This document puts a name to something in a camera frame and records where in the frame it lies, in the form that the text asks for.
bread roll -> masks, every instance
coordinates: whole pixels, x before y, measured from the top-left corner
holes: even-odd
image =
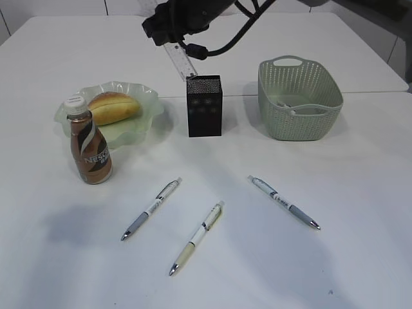
[[[89,103],[89,110],[98,126],[129,118],[139,109],[140,104],[134,98],[118,92],[103,92]]]

ballpoint pen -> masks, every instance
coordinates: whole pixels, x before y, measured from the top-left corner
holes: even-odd
[[[158,194],[154,199],[153,203],[142,212],[139,217],[133,222],[127,230],[124,232],[121,241],[130,237],[134,232],[137,231],[139,227],[156,211],[156,209],[163,203],[163,201],[180,185],[182,179],[179,177],[177,180],[174,180],[166,185],[166,187]]]
[[[264,182],[262,179],[249,176],[248,179],[259,189],[261,189],[263,192],[268,194],[271,198],[273,198],[275,201],[277,201],[279,204],[281,204],[284,208],[286,208],[288,211],[290,211],[295,217],[299,218],[302,220],[304,223],[309,225],[310,227],[313,227],[315,229],[320,230],[321,227],[313,220],[311,217],[309,217],[307,214],[305,214],[303,211],[301,211],[299,208],[297,208],[295,205],[284,199],[282,196],[277,193],[275,189],[273,189],[269,184]]]
[[[206,235],[206,233],[212,228],[216,220],[220,217],[222,213],[224,203],[220,201],[213,208],[211,213],[207,216],[205,221],[201,224],[199,229],[194,233],[192,239],[187,243],[186,247],[178,256],[177,260],[174,262],[172,268],[170,269],[169,276],[176,274],[187,260],[190,258],[196,246],[200,243],[201,239]]]

black cable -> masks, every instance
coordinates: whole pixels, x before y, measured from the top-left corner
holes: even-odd
[[[234,3],[236,8],[239,9],[240,12],[244,13],[247,17],[251,18],[253,16],[253,13],[250,12],[247,8],[245,8],[239,1],[236,1]]]
[[[255,8],[255,12],[257,12],[257,10],[259,10],[258,0],[252,0],[252,3],[253,3],[253,7]]]
[[[253,26],[253,24],[257,21],[257,19],[259,17],[261,17],[261,15],[263,13],[265,13],[265,11],[269,8],[269,6],[271,6],[276,0],[266,0],[262,6],[259,8],[259,10],[256,11],[255,14],[253,14],[253,16],[243,25],[243,27],[241,28],[241,30],[234,36],[234,38],[227,43],[224,47],[218,49],[218,50],[212,50],[209,51],[207,53],[208,57],[213,57],[213,56],[218,56],[221,55],[222,53],[227,52],[228,50],[230,50],[233,46],[235,46],[235,44],[237,42],[239,42],[239,40],[245,35],[245,33],[250,29],[250,27]]]

green plastic basket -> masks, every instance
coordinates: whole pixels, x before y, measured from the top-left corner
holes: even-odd
[[[284,59],[298,62],[282,66]],[[259,106],[269,135],[278,140],[318,140],[333,126],[343,98],[318,62],[282,56],[259,65]]]

clear ruler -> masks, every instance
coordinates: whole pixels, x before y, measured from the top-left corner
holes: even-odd
[[[155,8],[158,4],[156,0],[138,0],[138,2],[141,4],[141,9],[145,15],[152,16],[155,13]],[[187,79],[198,76],[196,69],[186,55],[185,50],[180,47],[178,43],[166,43],[163,47],[184,82]]]

